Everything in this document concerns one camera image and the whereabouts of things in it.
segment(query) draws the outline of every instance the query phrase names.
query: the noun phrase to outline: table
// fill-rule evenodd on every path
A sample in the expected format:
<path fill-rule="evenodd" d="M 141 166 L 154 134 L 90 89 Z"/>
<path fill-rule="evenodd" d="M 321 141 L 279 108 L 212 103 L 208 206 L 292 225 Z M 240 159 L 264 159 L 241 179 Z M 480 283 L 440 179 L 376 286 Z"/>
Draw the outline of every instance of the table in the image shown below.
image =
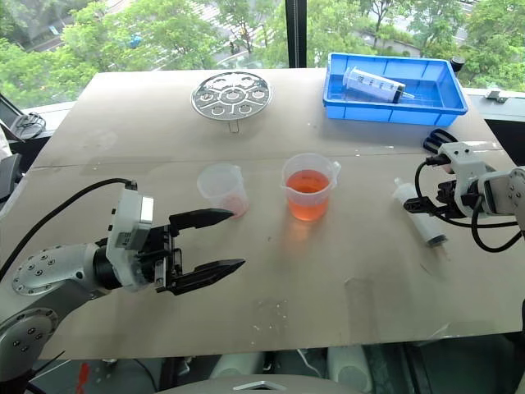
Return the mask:
<path fill-rule="evenodd" d="M 2 220 L 0 257 L 49 210 L 108 177 L 134 178 L 142 193 L 155 198 L 154 226 L 167 223 L 171 213 L 205 208 L 197 175 L 209 163 L 227 160 L 242 168 L 249 211 L 215 227 L 183 231 L 176 242 L 185 270 L 215 259 L 247 263 L 215 285 L 179 297 L 149 288 L 92 301 L 66 318 L 43 357 L 64 349 L 64 357 L 75 359 L 205 355 L 520 329 L 523 243 L 487 254 L 468 230 L 446 226 L 450 240 L 427 248 L 391 198 L 394 178 L 411 180 L 426 157 L 420 143 L 431 127 L 327 120 L 319 95 L 323 70 L 264 70 L 257 73 L 274 87 L 274 99 L 240 122 L 234 135 L 189 104 L 191 88 L 212 73 L 95 77 Z M 135 82 L 141 100 L 130 94 Z M 303 92 L 294 103 L 300 114 L 280 105 L 290 87 Z M 114 113 L 130 118 L 116 121 L 110 103 Z M 151 122 L 153 116 L 158 120 Z M 470 141 L 493 167 L 513 166 L 475 110 L 449 131 Z M 285 159 L 312 150 L 337 160 L 342 170 L 326 216 L 306 223 L 290 216 L 279 184 Z M 446 179 L 441 169 L 427 169 L 422 188 L 434 195 L 436 183 Z M 46 225 L 21 259 L 59 242 L 104 237 L 120 189 L 108 186 L 85 196 Z M 482 236 L 497 245 L 513 232 Z"/>

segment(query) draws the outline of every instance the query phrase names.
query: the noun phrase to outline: empty measuring cup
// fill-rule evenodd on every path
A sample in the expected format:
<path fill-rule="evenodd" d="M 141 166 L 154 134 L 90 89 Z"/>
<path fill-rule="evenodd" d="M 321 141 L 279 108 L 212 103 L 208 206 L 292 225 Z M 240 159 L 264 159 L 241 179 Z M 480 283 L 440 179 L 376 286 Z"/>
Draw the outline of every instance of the empty measuring cup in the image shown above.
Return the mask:
<path fill-rule="evenodd" d="M 197 187 L 214 208 L 233 212 L 233 218 L 242 216 L 248 210 L 248 196 L 239 166 L 227 163 L 208 166 L 200 173 Z"/>

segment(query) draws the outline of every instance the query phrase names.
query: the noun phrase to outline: syringe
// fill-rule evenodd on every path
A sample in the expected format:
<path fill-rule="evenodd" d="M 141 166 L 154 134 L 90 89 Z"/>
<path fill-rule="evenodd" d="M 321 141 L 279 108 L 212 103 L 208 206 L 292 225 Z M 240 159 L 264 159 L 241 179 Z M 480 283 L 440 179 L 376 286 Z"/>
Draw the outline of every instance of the syringe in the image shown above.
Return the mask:
<path fill-rule="evenodd" d="M 412 94 L 404 92 L 405 84 L 376 76 L 365 71 L 347 68 L 343 75 L 343 86 L 355 89 L 387 103 L 398 103 L 401 97 L 414 99 Z"/>

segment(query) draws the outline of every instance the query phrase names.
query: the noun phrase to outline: beaker handle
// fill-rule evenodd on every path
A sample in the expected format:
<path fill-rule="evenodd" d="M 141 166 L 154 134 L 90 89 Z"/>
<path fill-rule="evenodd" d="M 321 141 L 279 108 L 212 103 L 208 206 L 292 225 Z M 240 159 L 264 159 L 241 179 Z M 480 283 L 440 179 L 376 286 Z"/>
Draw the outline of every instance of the beaker handle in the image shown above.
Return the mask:
<path fill-rule="evenodd" d="M 341 165 L 339 162 L 331 162 L 334 175 L 331 178 L 331 187 L 334 188 L 337 186 L 337 179 L 339 178 L 339 172 L 341 171 Z"/>

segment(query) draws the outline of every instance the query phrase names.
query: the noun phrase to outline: window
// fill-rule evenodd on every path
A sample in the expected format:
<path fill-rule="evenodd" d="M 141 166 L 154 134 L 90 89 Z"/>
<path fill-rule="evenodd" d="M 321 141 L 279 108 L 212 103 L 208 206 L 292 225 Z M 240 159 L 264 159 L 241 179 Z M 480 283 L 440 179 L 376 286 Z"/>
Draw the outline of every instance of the window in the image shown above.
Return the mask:
<path fill-rule="evenodd" d="M 283 15 L 284 0 L 0 0 L 0 93 L 29 108 L 97 72 L 287 66 Z"/>
<path fill-rule="evenodd" d="M 308 0 L 308 66 L 329 52 L 461 56 L 463 86 L 525 91 L 525 0 Z"/>
<path fill-rule="evenodd" d="M 525 91 L 525 0 L 0 0 L 0 93 L 28 108 L 76 100 L 97 72 L 287 67 L 288 33 L 304 37 L 286 7 L 305 2 L 307 66 L 459 55 L 464 87 Z"/>

